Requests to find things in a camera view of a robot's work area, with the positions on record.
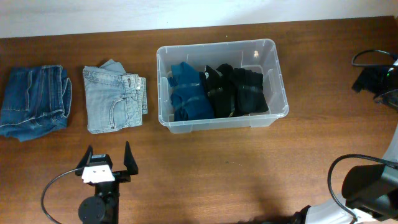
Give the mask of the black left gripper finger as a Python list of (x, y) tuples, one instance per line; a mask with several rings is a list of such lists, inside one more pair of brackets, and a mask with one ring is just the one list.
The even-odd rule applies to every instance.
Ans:
[(124, 165), (129, 175), (137, 175), (139, 173), (139, 168), (132, 155), (131, 147), (128, 141), (126, 141), (125, 151), (124, 151)]
[(88, 149), (86, 150), (84, 156), (82, 157), (76, 168), (78, 169), (87, 166), (90, 163), (92, 155), (93, 155), (93, 148), (91, 145), (89, 145)]

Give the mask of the light blue jeans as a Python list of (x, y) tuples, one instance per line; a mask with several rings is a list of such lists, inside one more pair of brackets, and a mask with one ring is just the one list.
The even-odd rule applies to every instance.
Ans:
[(101, 134), (132, 128), (143, 124), (148, 113), (147, 81), (135, 73), (125, 71), (121, 63), (112, 59), (99, 67), (85, 66), (87, 129)]

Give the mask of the teal garment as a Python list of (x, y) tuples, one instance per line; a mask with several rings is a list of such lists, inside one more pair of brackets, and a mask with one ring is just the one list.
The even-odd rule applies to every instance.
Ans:
[(172, 65), (171, 72), (168, 82), (172, 88), (170, 99), (174, 121), (213, 119), (213, 108), (205, 94), (200, 73), (186, 62)]

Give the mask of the black garment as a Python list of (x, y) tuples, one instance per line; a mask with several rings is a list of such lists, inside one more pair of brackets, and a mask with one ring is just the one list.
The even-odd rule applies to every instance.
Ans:
[(236, 88), (238, 109), (242, 114), (265, 113), (269, 110), (263, 85), (263, 74), (245, 68), (234, 68), (229, 79)]
[(234, 115), (235, 88), (229, 79), (232, 72), (233, 67), (227, 63), (221, 64), (216, 69), (206, 65), (204, 72), (200, 72), (200, 79), (215, 118), (229, 118)]

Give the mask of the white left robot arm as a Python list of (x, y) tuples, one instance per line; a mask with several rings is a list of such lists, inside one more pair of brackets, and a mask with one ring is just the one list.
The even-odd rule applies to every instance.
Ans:
[(113, 171), (109, 155), (95, 155), (91, 146), (87, 149), (75, 171), (85, 184), (95, 188), (94, 195), (84, 199), (78, 208), (83, 224), (119, 223), (119, 185), (130, 182), (131, 176), (139, 173), (129, 142), (125, 145), (123, 164), (124, 170)]

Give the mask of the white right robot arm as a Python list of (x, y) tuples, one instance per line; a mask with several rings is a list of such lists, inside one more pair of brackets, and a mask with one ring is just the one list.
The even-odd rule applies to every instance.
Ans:
[[(363, 70), (352, 89), (359, 93), (373, 93), (374, 102), (397, 109), (397, 55), (389, 54), (392, 64), (351, 64)], [(364, 159), (370, 165), (354, 166), (347, 173), (341, 194), (336, 195), (331, 185), (332, 172), (344, 159)], [(327, 175), (331, 199), (306, 206), (295, 212), (289, 223), (364, 223), (397, 219), (397, 136), (394, 135), (382, 158), (362, 154), (346, 154), (335, 159)]]

